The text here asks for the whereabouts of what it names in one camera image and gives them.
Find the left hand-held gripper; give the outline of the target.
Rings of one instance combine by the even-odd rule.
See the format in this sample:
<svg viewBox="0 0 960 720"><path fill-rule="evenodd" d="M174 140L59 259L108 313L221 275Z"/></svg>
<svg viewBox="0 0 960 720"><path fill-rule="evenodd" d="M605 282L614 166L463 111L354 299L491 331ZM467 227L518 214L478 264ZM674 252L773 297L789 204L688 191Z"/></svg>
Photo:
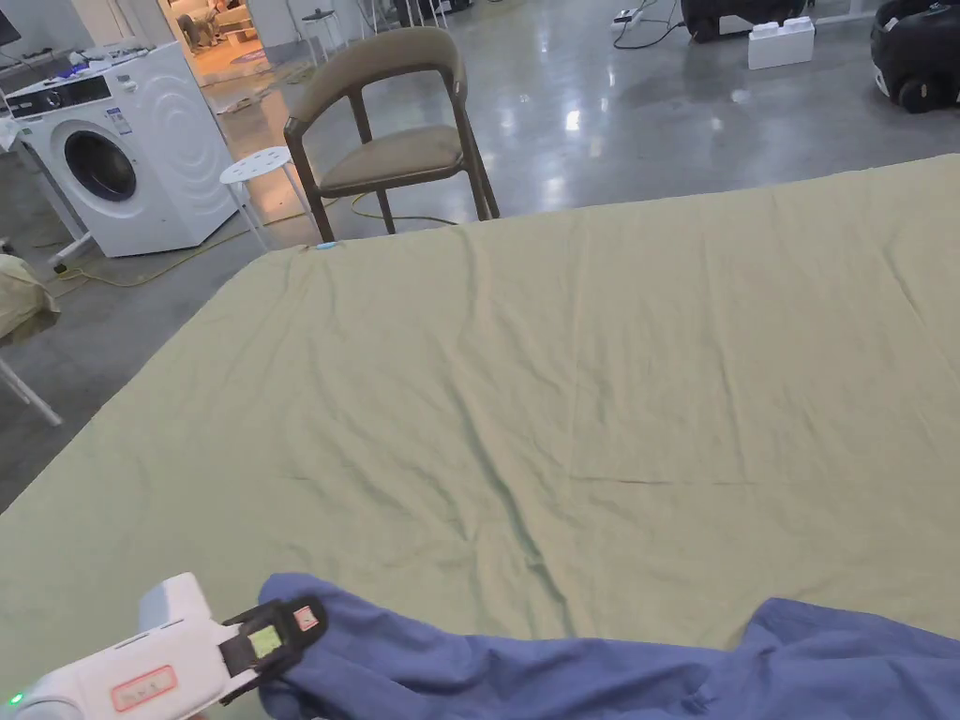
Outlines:
<svg viewBox="0 0 960 720"><path fill-rule="evenodd" d="M53 670L7 700L5 719L199 719L259 675L302 661L328 628L318 596L271 600L246 616L245 669L231 674L221 645L240 626L215 621L198 579L164 579L141 599L137 633Z"/></svg>

